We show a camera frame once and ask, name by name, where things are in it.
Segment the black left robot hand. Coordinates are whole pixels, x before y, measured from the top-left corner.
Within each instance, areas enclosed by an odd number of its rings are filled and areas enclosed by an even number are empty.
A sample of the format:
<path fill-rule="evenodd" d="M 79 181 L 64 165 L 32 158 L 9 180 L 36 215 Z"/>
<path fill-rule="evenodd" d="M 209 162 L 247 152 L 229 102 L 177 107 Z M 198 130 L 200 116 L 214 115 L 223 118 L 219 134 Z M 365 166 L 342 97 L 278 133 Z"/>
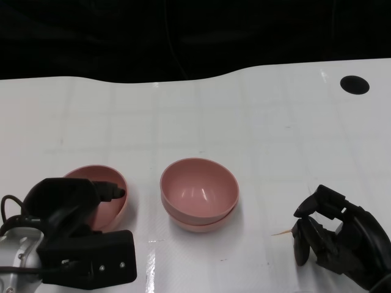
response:
<path fill-rule="evenodd" d="M 41 220 L 45 236 L 55 241 L 97 232 L 92 221 L 102 202 L 125 196 L 125 189 L 108 181 L 46 178 L 23 201 L 26 212 Z"/>

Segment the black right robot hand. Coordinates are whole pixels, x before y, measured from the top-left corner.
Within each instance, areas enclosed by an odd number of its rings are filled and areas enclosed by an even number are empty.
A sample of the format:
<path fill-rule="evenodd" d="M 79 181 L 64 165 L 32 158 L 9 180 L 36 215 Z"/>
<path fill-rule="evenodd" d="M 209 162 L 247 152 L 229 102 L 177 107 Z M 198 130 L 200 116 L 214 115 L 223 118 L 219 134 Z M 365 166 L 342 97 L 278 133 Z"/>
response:
<path fill-rule="evenodd" d="M 368 292 L 390 292 L 390 239 L 372 214 L 320 185 L 294 216 L 298 266 L 313 251 L 319 266 L 346 275 Z"/>

